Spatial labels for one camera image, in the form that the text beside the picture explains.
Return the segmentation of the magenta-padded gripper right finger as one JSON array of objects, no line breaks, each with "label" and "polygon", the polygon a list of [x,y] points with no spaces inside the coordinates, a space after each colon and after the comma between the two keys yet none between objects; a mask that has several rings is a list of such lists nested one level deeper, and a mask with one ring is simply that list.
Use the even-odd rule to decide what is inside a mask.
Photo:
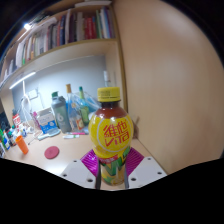
[{"label": "magenta-padded gripper right finger", "polygon": [[144,157],[134,148],[130,149],[125,163],[126,189],[140,188],[165,176],[165,171],[153,157]]}]

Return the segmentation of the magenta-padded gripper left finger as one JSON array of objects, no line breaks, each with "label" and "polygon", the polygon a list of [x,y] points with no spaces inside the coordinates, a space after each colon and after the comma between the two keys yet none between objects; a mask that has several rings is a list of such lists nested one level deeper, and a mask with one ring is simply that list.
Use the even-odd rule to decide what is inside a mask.
[{"label": "magenta-padded gripper left finger", "polygon": [[81,159],[74,159],[60,176],[84,188],[99,190],[101,187],[100,162],[93,150]]}]

